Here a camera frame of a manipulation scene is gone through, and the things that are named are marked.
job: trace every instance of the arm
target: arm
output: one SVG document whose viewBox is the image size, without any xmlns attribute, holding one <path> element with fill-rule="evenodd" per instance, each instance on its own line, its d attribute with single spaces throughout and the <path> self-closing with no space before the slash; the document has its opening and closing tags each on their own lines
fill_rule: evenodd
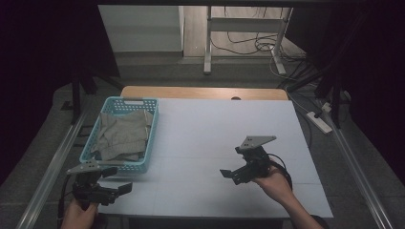
<svg viewBox="0 0 405 229">
<path fill-rule="evenodd" d="M 257 183 L 269 197 L 279 202 L 286 209 L 297 228 L 322 228 L 292 193 L 286 178 L 278 169 L 272 166 L 267 177 L 255 178 L 253 182 Z"/>
</svg>

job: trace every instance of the hand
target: hand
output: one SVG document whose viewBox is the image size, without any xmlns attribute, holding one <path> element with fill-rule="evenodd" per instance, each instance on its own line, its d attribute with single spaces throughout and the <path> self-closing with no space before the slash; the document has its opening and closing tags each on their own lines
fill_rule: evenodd
<svg viewBox="0 0 405 229">
<path fill-rule="evenodd" d="M 62 223 L 62 229 L 89 229 L 97 215 L 97 203 L 90 203 L 86 211 L 81 209 L 81 204 L 75 198 L 69 204 Z"/>
<path fill-rule="evenodd" d="M 283 173 L 274 166 L 268 168 L 267 177 L 254 178 L 252 181 L 257 183 L 269 197 L 281 204 L 295 198 Z"/>
</svg>

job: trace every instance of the metal rail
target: metal rail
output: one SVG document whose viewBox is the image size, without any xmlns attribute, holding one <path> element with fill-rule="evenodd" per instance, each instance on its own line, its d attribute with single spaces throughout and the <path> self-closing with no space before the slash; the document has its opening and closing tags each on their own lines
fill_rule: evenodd
<svg viewBox="0 0 405 229">
<path fill-rule="evenodd" d="M 38 187 L 36 188 L 35 193 L 33 194 L 30 203 L 28 204 L 23 216 L 18 222 L 16 228 L 33 228 L 36 220 L 44 206 L 44 203 L 53 188 L 54 182 L 59 175 L 60 169 L 65 162 L 66 156 L 70 152 L 72 145 L 75 142 L 75 138 L 80 130 L 80 127 L 89 112 L 89 107 L 92 103 L 90 99 L 84 99 L 82 113 L 78 118 L 75 125 L 72 125 L 60 143 L 56 153 L 53 156 L 53 159 L 48 166 L 45 175 L 42 177 Z"/>
<path fill-rule="evenodd" d="M 330 116 L 325 115 L 325 117 L 328 124 L 330 124 L 333 129 L 334 137 L 339 145 L 342 156 L 345 158 L 352 176 L 357 183 L 357 187 L 366 200 L 378 227 L 381 229 L 394 228 L 386 210 L 384 209 L 384 206 L 378 198 L 378 195 L 361 169 L 361 166 L 358 163 L 352 148 L 350 147 L 350 143 L 347 141 L 341 130 L 336 128 Z"/>
</svg>

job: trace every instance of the gray cloth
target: gray cloth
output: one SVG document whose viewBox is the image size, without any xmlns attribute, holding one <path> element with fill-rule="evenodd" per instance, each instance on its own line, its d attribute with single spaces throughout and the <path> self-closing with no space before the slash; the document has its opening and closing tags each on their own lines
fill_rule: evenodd
<svg viewBox="0 0 405 229">
<path fill-rule="evenodd" d="M 102 160 L 138 160 L 146 150 L 153 115 L 146 110 L 120 116 L 100 113 L 99 120 L 91 153 L 99 152 Z"/>
</svg>

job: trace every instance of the white tabletop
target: white tabletop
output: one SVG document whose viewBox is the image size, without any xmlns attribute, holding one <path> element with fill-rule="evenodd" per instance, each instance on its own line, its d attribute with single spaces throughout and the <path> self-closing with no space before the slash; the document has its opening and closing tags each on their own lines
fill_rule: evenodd
<svg viewBox="0 0 405 229">
<path fill-rule="evenodd" d="M 290 101 L 169 99 L 159 101 L 160 118 L 146 174 L 100 180 L 133 191 L 99 212 L 128 216 L 287 218 L 257 184 L 235 185 L 220 169 L 245 165 L 234 150 L 247 135 L 276 135 L 264 145 L 279 156 L 292 177 L 294 194 L 310 214 L 332 213 Z"/>
</svg>

